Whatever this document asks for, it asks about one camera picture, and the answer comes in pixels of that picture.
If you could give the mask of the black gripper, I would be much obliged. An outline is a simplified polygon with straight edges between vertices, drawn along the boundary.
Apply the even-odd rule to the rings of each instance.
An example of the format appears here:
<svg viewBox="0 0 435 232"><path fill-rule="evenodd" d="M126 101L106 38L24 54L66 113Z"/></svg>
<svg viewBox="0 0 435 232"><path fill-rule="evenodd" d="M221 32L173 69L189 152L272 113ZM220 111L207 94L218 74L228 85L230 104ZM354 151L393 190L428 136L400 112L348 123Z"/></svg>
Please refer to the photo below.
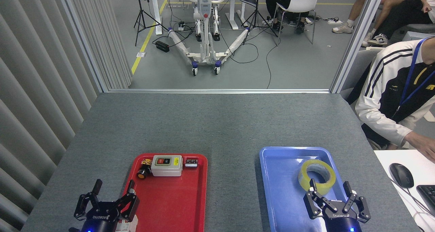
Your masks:
<svg viewBox="0 0 435 232"><path fill-rule="evenodd" d="M347 196L347 201L342 211L335 212L335 205L317 191L316 182L312 178L309 181L310 187L303 197L303 202L306 206L309 218L314 220L318 217L323 217L325 227L328 232L361 232L360 222L367 223L371 218L368 203L366 198L357 194L352 190L350 183L345 181L343 188ZM358 207L358 215L351 210L351 206L356 203Z"/></svg>
<svg viewBox="0 0 435 232"><path fill-rule="evenodd" d="M82 194L78 198L78 203L74 212L74 217L86 221L81 232L115 232L118 220L132 222L140 203L135 193L135 181L130 180L126 194L114 202L99 202L97 195L103 182L97 179L91 192ZM86 214L88 202L91 202L92 209Z"/></svg>

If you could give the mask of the person's hand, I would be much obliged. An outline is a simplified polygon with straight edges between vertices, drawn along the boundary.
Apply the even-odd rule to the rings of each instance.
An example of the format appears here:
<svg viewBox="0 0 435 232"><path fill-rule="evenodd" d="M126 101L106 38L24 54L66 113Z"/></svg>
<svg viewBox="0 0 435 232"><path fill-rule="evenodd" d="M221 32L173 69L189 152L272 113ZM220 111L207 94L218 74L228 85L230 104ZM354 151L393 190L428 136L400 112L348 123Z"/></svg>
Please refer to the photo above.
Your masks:
<svg viewBox="0 0 435 232"><path fill-rule="evenodd" d="M435 140L414 131L408 133L404 140L415 147L424 157L435 163Z"/></svg>

